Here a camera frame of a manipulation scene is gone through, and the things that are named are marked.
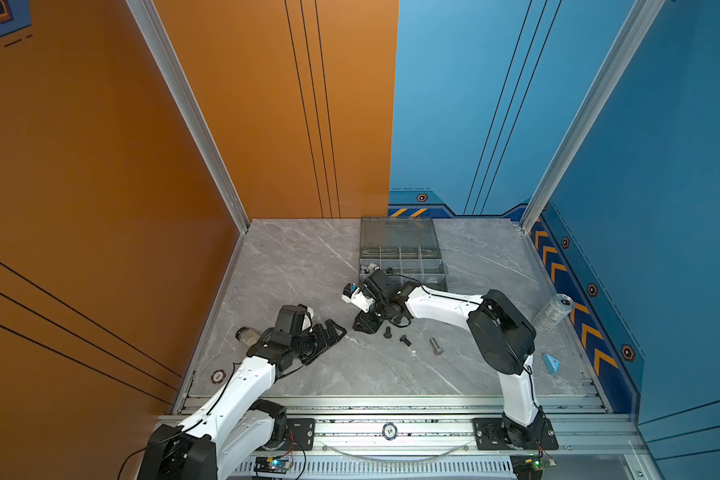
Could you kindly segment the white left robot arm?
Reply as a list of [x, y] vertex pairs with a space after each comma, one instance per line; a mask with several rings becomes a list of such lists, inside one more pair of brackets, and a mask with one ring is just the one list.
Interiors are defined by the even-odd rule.
[[285, 305], [275, 326], [250, 345], [245, 358], [219, 390], [175, 426], [152, 433], [138, 479], [226, 479], [254, 451], [288, 449], [287, 408], [262, 395], [291, 372], [314, 362], [347, 335], [328, 319], [313, 319], [305, 305]]

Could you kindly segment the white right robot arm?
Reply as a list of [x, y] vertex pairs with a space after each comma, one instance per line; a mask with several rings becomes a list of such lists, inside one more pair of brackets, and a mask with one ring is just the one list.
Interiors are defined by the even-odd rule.
[[442, 292], [381, 270], [348, 283], [342, 300], [360, 312], [353, 329], [375, 333], [384, 321], [430, 319], [471, 333], [483, 360], [498, 373], [503, 397], [499, 418], [475, 419], [480, 450], [552, 451], [559, 448], [550, 419], [537, 401], [533, 379], [536, 329], [499, 290], [484, 295]]

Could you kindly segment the grey plastic organizer box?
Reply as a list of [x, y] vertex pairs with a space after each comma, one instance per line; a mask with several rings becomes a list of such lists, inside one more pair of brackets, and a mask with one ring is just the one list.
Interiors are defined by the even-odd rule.
[[430, 218], [363, 218], [360, 228], [359, 279], [383, 270], [399, 281], [413, 278], [447, 291], [447, 269]]

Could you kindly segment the round floor marker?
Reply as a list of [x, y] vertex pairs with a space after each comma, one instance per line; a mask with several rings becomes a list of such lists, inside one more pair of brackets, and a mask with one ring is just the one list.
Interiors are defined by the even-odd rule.
[[226, 372], [222, 369], [216, 370], [211, 375], [211, 382], [214, 385], [221, 384], [227, 378]]

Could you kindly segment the green circuit board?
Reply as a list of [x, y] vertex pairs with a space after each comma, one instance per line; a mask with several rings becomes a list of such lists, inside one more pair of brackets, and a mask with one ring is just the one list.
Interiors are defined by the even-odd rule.
[[255, 476], [286, 475], [292, 467], [293, 461], [290, 457], [256, 457], [253, 472]]

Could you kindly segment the blue triangular block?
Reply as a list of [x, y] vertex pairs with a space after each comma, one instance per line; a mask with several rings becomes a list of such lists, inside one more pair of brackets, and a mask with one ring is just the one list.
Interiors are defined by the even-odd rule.
[[561, 362], [554, 356], [543, 354], [542, 360], [550, 375], [557, 375], [560, 371]]

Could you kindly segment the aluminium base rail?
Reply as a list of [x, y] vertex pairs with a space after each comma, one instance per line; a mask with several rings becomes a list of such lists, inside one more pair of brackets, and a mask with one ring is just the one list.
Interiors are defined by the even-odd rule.
[[658, 468], [635, 425], [602, 413], [594, 397], [546, 398], [559, 448], [480, 450], [475, 419], [499, 418], [497, 397], [272, 397], [287, 408], [288, 449], [260, 448], [230, 477], [253, 471], [259, 456], [290, 457], [294, 479], [439, 477], [485, 472], [537, 475], [585, 456], [616, 456], [631, 479], [656, 479]]

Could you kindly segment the left aluminium corner post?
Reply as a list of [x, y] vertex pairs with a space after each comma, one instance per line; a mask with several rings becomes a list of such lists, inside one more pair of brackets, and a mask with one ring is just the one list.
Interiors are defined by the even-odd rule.
[[157, 6], [147, 0], [127, 0], [126, 4], [230, 216], [237, 229], [247, 234], [250, 220]]

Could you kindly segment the aluminium corner post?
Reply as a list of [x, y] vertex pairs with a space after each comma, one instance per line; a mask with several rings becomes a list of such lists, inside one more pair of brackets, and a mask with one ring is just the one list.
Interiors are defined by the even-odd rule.
[[247, 234], [250, 220], [157, 6], [147, 0], [127, 0], [126, 4], [230, 216], [237, 229]]
[[664, 4], [664, 0], [633, 3], [521, 217], [524, 234], [541, 216]]

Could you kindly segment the right aluminium corner post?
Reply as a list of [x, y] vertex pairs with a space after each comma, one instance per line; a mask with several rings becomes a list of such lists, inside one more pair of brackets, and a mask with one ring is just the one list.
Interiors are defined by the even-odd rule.
[[664, 0], [633, 3], [521, 217], [524, 234], [541, 216], [664, 4]]

